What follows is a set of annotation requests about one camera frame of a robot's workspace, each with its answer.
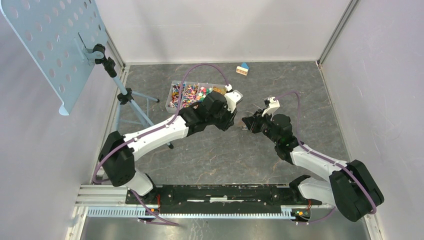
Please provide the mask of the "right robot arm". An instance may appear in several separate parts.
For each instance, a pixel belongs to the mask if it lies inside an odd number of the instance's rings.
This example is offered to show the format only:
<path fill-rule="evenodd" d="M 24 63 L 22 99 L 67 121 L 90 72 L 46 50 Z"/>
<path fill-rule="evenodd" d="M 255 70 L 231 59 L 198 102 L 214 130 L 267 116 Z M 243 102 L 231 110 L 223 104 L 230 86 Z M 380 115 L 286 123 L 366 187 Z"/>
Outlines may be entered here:
<path fill-rule="evenodd" d="M 320 177 L 303 175 L 293 180 L 288 191 L 293 203 L 317 200 L 335 207 L 351 222 L 375 214 L 384 203 L 382 191 L 363 162 L 346 162 L 312 150 L 295 137 L 289 116 L 257 111 L 243 117 L 242 122 L 253 134 L 270 139 L 281 160 Z"/>

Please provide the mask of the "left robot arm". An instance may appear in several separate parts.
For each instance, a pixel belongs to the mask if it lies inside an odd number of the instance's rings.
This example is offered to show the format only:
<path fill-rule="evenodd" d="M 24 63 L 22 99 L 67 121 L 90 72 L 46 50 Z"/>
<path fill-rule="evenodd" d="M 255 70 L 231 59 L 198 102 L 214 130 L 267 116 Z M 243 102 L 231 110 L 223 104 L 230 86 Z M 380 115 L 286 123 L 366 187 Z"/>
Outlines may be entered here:
<path fill-rule="evenodd" d="M 182 108 L 149 128 L 127 134 L 110 133 L 98 159 L 108 181 L 114 187 L 134 190 L 145 204 L 153 203 L 157 198 L 154 183 L 147 174 L 136 169 L 135 162 L 162 145 L 202 132 L 208 126 L 228 130 L 234 124 L 237 103 L 242 97 L 237 90 L 226 94 L 213 91 L 203 101 Z"/>

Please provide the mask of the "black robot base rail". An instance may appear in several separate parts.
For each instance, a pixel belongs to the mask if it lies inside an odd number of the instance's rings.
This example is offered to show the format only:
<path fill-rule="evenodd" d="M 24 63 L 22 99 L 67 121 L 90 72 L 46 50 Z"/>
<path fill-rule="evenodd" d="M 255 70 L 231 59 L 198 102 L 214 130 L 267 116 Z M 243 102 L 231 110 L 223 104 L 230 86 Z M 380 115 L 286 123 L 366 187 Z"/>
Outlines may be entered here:
<path fill-rule="evenodd" d="M 161 214 L 277 214 L 282 206 L 320 206 L 288 184 L 158 185 L 145 196 L 128 190 L 126 204 L 158 205 Z"/>

